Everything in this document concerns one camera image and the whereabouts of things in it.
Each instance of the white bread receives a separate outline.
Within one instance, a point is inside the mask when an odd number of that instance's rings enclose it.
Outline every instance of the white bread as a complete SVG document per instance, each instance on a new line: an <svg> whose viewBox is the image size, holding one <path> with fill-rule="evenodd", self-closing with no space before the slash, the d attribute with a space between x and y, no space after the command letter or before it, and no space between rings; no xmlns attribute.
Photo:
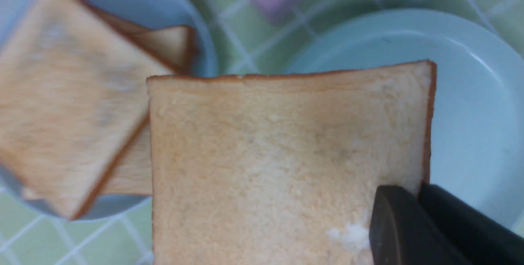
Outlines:
<svg viewBox="0 0 524 265"><path fill-rule="evenodd" d="M170 73L80 0L35 0L0 54L0 161L81 216L146 120L146 77Z"/></svg>
<svg viewBox="0 0 524 265"><path fill-rule="evenodd" d="M146 27L140 26L129 20L122 19L116 15L104 11L102 9L92 7L94 13L101 17L105 22L109 23L114 29L125 35L133 35L142 32L149 32L150 30Z"/></svg>
<svg viewBox="0 0 524 265"><path fill-rule="evenodd" d="M180 25L149 30L106 11L96 8L93 8L93 11L140 47L171 65L178 75L191 74L191 60L196 51L195 30L191 26Z"/></svg>
<svg viewBox="0 0 524 265"><path fill-rule="evenodd" d="M105 11L93 9L99 16L109 22L113 28L119 30L137 41L142 47L168 59L174 67L180 67L177 73L186 73L190 68L193 56L193 33L189 26L175 26L161 30L138 32L129 35L134 30L145 29L134 23L127 22ZM102 194L152 194L151 178L151 138L149 127L144 129L133 142L127 153L116 162L114 173L101 190ZM43 196L28 187L22 189L22 196L26 200L43 199Z"/></svg>
<svg viewBox="0 0 524 265"><path fill-rule="evenodd" d="M151 32L129 35L148 52L174 67L177 75L191 74L191 60L196 52L195 30L189 26L173 26Z"/></svg>
<svg viewBox="0 0 524 265"><path fill-rule="evenodd" d="M432 62L147 85L155 265L372 264L377 186L429 180Z"/></svg>
<svg viewBox="0 0 524 265"><path fill-rule="evenodd" d="M152 195L151 174L151 133L149 125L142 130L116 162L109 181L103 186L101 194ZM43 199L31 188L24 187L22 196L26 200Z"/></svg>

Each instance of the stack of bread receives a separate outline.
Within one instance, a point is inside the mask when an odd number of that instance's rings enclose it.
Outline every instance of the stack of bread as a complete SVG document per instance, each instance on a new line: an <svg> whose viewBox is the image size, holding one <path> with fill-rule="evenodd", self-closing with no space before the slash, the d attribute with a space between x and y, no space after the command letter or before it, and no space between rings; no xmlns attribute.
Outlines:
<svg viewBox="0 0 524 265"><path fill-rule="evenodd" d="M0 54L0 161L71 220L152 194L156 265L372 264L376 188L429 180L436 65L201 79L192 52L36 0Z"/></svg>
<svg viewBox="0 0 524 265"><path fill-rule="evenodd" d="M34 0L0 54L0 161L70 220L98 194L151 195L146 78L187 75L194 30L83 0Z"/></svg>

